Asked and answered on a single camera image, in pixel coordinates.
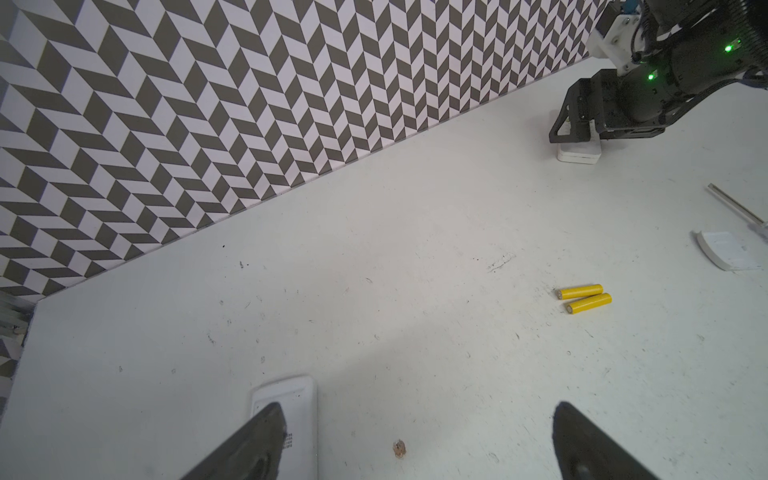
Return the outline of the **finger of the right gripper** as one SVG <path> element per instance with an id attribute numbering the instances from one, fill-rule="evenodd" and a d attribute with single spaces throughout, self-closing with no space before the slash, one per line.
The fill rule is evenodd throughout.
<path id="1" fill-rule="evenodd" d="M 586 143 L 591 140 L 591 82 L 576 81 L 566 92 L 563 104 L 549 131 L 551 144 Z"/>

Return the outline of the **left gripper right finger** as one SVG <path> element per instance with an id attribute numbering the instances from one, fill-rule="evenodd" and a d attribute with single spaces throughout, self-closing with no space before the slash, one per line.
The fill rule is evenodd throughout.
<path id="1" fill-rule="evenodd" d="M 563 479 L 658 480 L 569 402 L 555 409 L 552 439 Z"/>

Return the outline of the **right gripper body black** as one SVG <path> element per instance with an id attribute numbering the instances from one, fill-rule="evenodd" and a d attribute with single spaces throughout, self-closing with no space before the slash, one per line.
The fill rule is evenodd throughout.
<path id="1" fill-rule="evenodd" d="M 591 140 L 591 125 L 601 140 L 653 138 L 665 132 L 655 122 L 631 120 L 618 103 L 618 76 L 600 70 L 591 78 L 576 81 L 566 93 L 567 140 Z"/>

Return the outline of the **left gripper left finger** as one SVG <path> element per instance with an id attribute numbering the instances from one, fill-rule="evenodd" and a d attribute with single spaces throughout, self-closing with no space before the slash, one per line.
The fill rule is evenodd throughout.
<path id="1" fill-rule="evenodd" d="M 272 402 L 183 476 L 184 480 L 274 480 L 287 436 L 279 403 Z"/>

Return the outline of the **white remote control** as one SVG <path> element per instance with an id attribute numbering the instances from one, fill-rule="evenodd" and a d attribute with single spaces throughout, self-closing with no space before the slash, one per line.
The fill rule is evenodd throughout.
<path id="1" fill-rule="evenodd" d="M 317 385 L 309 375 L 261 385 L 251 395 L 251 416 L 278 403 L 286 421 L 278 476 L 280 480 L 318 478 Z"/>
<path id="2" fill-rule="evenodd" d="M 601 155 L 601 140 L 593 121 L 590 122 L 590 139 L 587 142 L 561 143 L 557 146 L 557 159 L 563 163 L 595 165 Z"/>

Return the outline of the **small battery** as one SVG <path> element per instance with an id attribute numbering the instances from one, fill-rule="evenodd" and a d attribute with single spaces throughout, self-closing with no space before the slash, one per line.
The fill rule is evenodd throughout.
<path id="1" fill-rule="evenodd" d="M 571 300 L 601 295 L 604 293 L 603 286 L 600 284 L 584 285 L 579 287 L 570 287 L 556 289 L 555 294 L 559 300 Z"/>

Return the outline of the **white battery cover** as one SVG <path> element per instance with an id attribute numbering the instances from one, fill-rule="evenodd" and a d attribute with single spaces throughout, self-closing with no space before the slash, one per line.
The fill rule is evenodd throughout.
<path id="1" fill-rule="evenodd" d="M 704 232 L 695 239 L 705 256 L 719 269 L 729 272 L 760 270 L 761 265 L 730 232 Z"/>

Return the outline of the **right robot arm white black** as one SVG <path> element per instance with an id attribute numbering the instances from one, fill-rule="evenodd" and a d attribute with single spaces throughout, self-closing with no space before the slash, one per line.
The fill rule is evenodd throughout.
<path id="1" fill-rule="evenodd" d="M 732 84 L 767 86 L 764 1 L 611 1 L 587 40 L 612 66 L 576 81 L 553 144 L 645 139 Z"/>

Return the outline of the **clear thin strip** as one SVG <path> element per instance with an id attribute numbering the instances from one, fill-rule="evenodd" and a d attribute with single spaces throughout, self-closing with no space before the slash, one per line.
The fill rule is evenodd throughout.
<path id="1" fill-rule="evenodd" d="M 731 209 L 736 211 L 739 215 L 745 218 L 751 230 L 753 230 L 764 242 L 767 242 L 767 221 L 760 216 L 753 213 L 738 200 L 727 194 L 721 188 L 713 183 L 707 185 L 707 189 L 717 196 L 721 201 L 725 202 Z"/>

